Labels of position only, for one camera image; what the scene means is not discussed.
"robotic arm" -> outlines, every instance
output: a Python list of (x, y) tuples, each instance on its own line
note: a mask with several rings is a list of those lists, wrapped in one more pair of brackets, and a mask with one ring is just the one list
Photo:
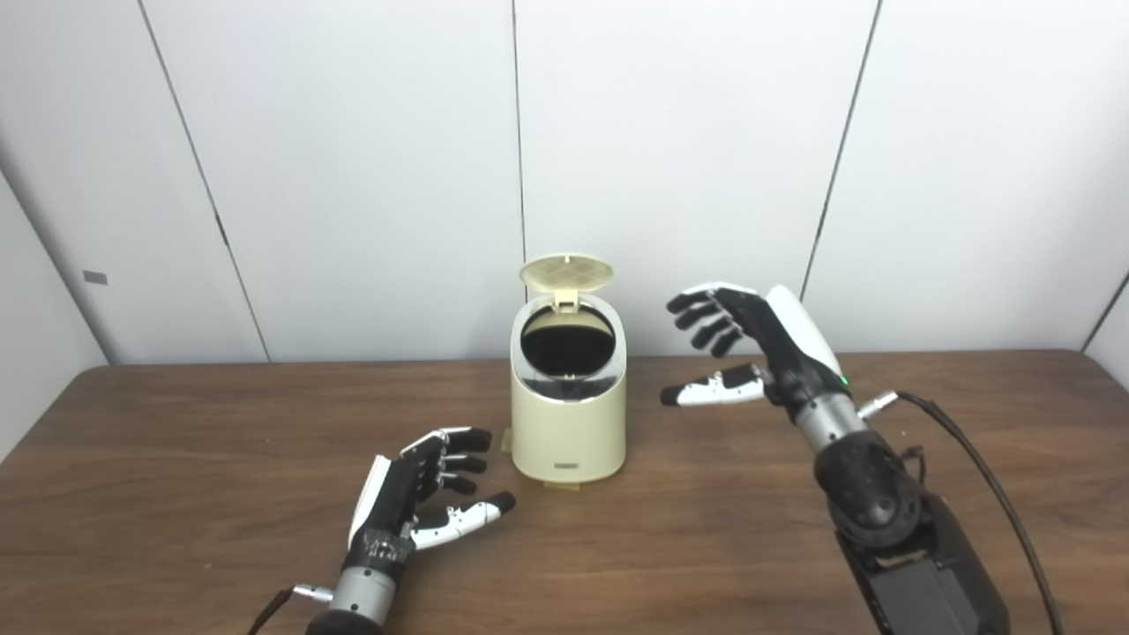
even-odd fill
[(667, 406), (761, 397), (784, 408), (815, 454), (835, 539), (883, 635), (1008, 635), (1007, 607), (944, 501), (905, 471), (866, 419), (896, 395), (856, 409), (839, 363), (795, 295), (724, 282), (667, 305), (694, 348), (725, 356), (751, 338), (767, 368), (738, 366), (665, 389)]
[(455, 472), (484, 472), (485, 461), (469, 453), (485, 452), (490, 441), (487, 430), (440, 428), (404, 447), (396, 459), (377, 455), (357, 501), (336, 588), (299, 584), (283, 591), (252, 626), (251, 635), (291, 592), (329, 604), (309, 623), (306, 635), (380, 635), (414, 551), (457, 540), (514, 508), (514, 496), (501, 492), (457, 507), (417, 511), (440, 489), (474, 494), (474, 482)]

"open lid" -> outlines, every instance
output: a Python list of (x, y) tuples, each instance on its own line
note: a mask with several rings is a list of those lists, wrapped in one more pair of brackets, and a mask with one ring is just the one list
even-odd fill
[(555, 253), (526, 263), (519, 276), (531, 289), (553, 294), (555, 311), (576, 313), (579, 308), (578, 294), (603, 287), (614, 272), (610, 264), (598, 258)]

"cream trash can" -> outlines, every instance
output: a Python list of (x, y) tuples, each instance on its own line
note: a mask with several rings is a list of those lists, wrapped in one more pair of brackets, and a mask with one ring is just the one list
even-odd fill
[(517, 312), (510, 338), (514, 463), (545, 482), (615, 473), (627, 455), (627, 341), (615, 310), (588, 295), (612, 268), (579, 254), (541, 258), (522, 281), (546, 294)]

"small gray tag on wall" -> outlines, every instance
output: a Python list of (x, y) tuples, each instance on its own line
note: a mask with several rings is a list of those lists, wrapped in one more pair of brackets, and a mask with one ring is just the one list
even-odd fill
[(87, 271), (82, 270), (82, 280), (90, 282), (91, 285), (106, 285), (110, 286), (110, 278), (102, 273), (100, 271)]

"black fingertip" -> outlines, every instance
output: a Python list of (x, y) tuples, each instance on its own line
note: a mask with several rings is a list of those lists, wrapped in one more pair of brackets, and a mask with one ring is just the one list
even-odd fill
[(729, 353), (729, 349), (733, 348), (733, 345), (737, 343), (737, 340), (739, 339), (741, 331), (733, 329), (732, 331), (719, 337), (709, 353), (714, 357), (725, 357), (726, 354)]
[(695, 294), (679, 294), (674, 296), (674, 299), (666, 303), (666, 310), (671, 313), (682, 313), (688, 306), (707, 301), (709, 301), (709, 294), (706, 292), (698, 292)]
[(690, 327), (693, 327), (697, 321), (698, 315), (695, 315), (693, 311), (686, 311), (674, 320), (674, 328), (680, 331), (685, 331)]
[(490, 442), (493, 435), (490, 430), (471, 428), (449, 435), (447, 452), (450, 454), (462, 454), (463, 452), (485, 452), (490, 450)]
[(693, 301), (690, 299), (690, 296), (680, 294), (674, 296), (674, 299), (666, 303), (666, 310), (669, 311), (671, 313), (682, 313), (682, 310), (690, 306), (691, 304), (693, 304)]
[(509, 492), (499, 492), (482, 502), (498, 507), (504, 514), (517, 506), (517, 498)]
[(658, 400), (663, 403), (663, 406), (677, 406), (679, 395), (682, 394), (682, 391), (685, 388), (686, 386), (684, 385), (664, 388), (663, 391), (658, 393)]
[(443, 487), (444, 489), (450, 489), (463, 494), (464, 496), (470, 496), (479, 490), (479, 486), (475, 485), (473, 480), (461, 476), (443, 477)]
[(471, 472), (473, 475), (481, 475), (487, 471), (487, 462), (478, 456), (462, 456), (460, 459), (447, 459), (444, 461), (444, 469), (447, 471), (458, 470), (461, 472)]

